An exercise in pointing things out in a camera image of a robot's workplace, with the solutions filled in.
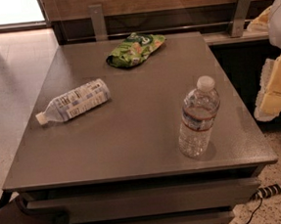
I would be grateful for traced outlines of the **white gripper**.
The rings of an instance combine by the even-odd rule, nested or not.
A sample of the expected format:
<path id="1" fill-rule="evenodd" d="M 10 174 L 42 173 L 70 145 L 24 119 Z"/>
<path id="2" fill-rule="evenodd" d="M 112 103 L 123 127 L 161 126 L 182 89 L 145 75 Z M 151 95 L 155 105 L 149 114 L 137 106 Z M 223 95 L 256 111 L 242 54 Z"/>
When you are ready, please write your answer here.
<path id="1" fill-rule="evenodd" d="M 270 44 L 281 49 L 281 0 L 274 0 L 247 26 L 248 32 L 268 31 Z M 281 55 L 266 59 L 261 70 L 260 90 L 257 93 L 254 117 L 271 121 L 281 112 Z"/>

